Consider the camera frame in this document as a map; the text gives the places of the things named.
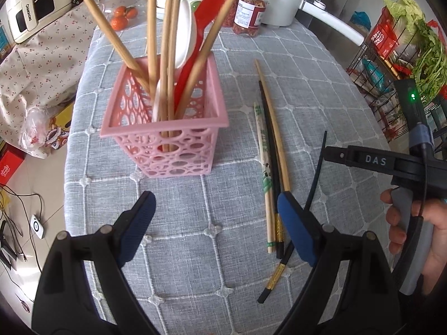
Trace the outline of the person's right hand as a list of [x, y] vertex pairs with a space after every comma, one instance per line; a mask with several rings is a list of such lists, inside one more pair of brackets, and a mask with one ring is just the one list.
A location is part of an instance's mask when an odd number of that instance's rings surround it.
[[[403, 244], [406, 240], [405, 230], [398, 227], [401, 220], [401, 213], [393, 204], [392, 193], [393, 189], [389, 188], [380, 194], [380, 199], [385, 204], [390, 204], [386, 213], [386, 221], [390, 224], [389, 229], [389, 251], [393, 255], [401, 252]], [[440, 199], [430, 199], [425, 202], [423, 211], [425, 222], [433, 224], [433, 237], [430, 251], [427, 255], [424, 268], [421, 272], [423, 275], [422, 294], [429, 295], [446, 266], [446, 202]]]

